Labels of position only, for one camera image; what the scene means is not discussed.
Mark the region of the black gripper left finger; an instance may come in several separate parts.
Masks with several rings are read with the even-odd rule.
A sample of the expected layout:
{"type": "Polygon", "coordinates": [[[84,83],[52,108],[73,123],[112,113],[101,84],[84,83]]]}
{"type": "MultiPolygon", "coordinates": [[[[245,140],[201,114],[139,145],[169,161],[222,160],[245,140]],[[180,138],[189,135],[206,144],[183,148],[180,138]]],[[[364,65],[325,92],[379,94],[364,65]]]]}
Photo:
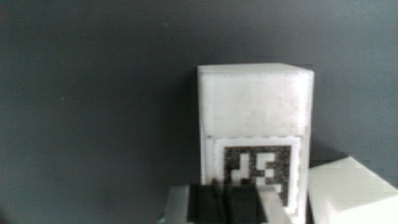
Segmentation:
{"type": "Polygon", "coordinates": [[[217,182],[192,184],[189,193],[187,221],[192,224],[226,224],[224,198],[217,182]]]}

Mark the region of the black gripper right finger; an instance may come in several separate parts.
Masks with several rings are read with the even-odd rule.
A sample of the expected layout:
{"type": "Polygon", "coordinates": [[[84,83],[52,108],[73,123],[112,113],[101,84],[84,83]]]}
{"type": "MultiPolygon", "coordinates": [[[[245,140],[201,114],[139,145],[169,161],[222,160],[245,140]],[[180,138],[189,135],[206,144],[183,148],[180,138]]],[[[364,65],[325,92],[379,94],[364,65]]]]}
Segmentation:
{"type": "Polygon", "coordinates": [[[267,215],[252,185],[226,186],[226,212],[229,224],[265,224],[267,215]]]}

